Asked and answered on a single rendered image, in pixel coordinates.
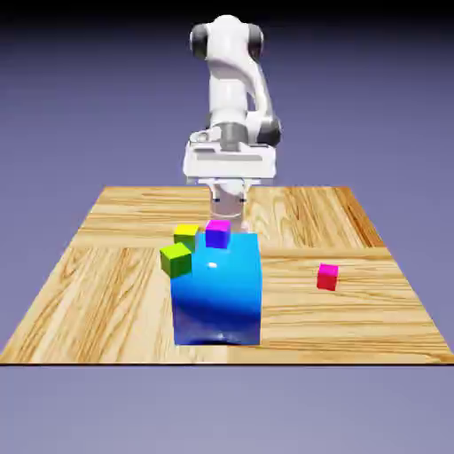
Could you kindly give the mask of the small purple cube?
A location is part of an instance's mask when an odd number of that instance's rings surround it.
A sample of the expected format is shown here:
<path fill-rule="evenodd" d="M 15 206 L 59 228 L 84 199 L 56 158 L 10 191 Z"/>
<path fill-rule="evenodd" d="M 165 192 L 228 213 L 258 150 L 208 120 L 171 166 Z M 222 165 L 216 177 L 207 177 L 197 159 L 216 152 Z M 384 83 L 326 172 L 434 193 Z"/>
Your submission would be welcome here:
<path fill-rule="evenodd" d="M 205 229 L 206 247 L 222 248 L 228 247 L 231 238 L 231 221 L 224 219 L 212 219 L 207 223 Z"/>

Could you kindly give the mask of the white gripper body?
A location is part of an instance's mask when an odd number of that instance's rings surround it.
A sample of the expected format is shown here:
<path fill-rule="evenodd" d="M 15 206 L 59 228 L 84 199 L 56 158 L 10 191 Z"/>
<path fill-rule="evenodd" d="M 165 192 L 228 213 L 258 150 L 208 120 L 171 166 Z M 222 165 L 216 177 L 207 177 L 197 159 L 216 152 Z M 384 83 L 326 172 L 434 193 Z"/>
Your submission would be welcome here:
<path fill-rule="evenodd" d="M 183 172 L 191 182 L 209 178 L 270 180 L 277 173 L 276 149 L 239 143 L 238 151 L 223 151 L 219 142 L 188 141 Z"/>

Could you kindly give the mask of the small yellow cube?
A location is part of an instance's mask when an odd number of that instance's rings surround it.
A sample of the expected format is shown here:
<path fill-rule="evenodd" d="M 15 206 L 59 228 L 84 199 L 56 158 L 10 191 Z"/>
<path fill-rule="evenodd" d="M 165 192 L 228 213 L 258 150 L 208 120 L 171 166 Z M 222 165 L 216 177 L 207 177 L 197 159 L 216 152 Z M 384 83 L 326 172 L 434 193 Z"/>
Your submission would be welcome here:
<path fill-rule="evenodd" d="M 192 252 L 197 246 L 197 234 L 200 227 L 197 224 L 180 223 L 174 229 L 174 243 L 183 243 Z"/>

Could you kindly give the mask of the small red cube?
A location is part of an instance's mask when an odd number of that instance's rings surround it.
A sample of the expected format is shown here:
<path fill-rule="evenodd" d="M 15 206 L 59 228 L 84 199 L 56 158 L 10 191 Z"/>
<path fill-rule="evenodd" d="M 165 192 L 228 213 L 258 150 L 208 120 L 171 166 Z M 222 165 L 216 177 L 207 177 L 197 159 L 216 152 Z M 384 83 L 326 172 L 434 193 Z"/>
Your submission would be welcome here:
<path fill-rule="evenodd" d="M 317 272 L 317 288 L 335 291 L 339 276 L 339 266 L 329 263 L 320 263 Z"/>

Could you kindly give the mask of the small green cube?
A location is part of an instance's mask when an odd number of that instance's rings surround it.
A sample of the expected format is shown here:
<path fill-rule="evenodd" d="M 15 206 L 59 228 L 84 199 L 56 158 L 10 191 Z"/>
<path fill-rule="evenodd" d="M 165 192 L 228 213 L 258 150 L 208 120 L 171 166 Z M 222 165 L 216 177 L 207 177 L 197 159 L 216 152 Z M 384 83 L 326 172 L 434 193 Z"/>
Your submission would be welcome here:
<path fill-rule="evenodd" d="M 178 278 L 192 272 L 192 251 L 182 242 L 160 249 L 161 269 L 170 277 Z"/>

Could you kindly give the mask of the large blue box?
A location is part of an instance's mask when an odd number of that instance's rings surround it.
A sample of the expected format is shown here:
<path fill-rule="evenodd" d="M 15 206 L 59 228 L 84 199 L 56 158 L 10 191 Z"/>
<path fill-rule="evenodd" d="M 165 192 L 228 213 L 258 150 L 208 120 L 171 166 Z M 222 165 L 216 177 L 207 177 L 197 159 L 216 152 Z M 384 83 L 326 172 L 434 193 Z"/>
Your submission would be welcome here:
<path fill-rule="evenodd" d="M 226 248 L 213 248 L 200 233 L 192 272 L 173 278 L 170 291 L 176 345 L 261 342 L 262 263 L 255 234 L 233 233 Z"/>

